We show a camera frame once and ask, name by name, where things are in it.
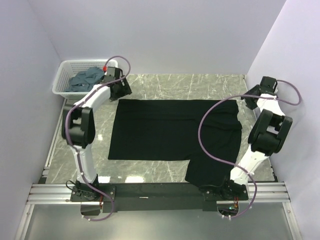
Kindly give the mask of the black t shirt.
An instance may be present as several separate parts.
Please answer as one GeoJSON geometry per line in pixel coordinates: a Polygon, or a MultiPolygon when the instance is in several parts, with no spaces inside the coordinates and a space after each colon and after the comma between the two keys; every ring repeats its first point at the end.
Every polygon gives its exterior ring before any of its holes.
{"type": "Polygon", "coordinates": [[[237,160],[242,140],[235,100],[121,99],[109,160],[188,160],[185,180],[220,186],[237,160]]]}

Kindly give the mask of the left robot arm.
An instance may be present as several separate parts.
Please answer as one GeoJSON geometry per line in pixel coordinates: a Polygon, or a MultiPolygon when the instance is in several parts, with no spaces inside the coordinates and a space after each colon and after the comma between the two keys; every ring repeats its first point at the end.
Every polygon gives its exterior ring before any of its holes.
{"type": "Polygon", "coordinates": [[[96,135],[94,113],[104,102],[113,102],[131,93],[123,70],[104,66],[97,84],[76,103],[64,106],[61,135],[75,160],[77,177],[72,190],[74,195],[88,201],[103,196],[92,154],[92,143],[96,135]]]}

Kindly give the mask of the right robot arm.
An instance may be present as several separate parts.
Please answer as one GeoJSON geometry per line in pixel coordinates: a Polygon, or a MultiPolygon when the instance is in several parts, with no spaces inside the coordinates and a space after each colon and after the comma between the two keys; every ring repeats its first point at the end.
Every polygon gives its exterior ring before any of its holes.
{"type": "Polygon", "coordinates": [[[230,180],[219,187],[221,197],[226,200],[244,194],[249,181],[248,174],[253,174],[264,160],[278,153],[284,145],[293,119],[281,110],[277,87],[275,78],[264,76],[260,84],[247,91],[246,97],[241,97],[249,109],[258,108],[260,115],[248,136],[247,151],[238,166],[231,170],[230,180]]]}

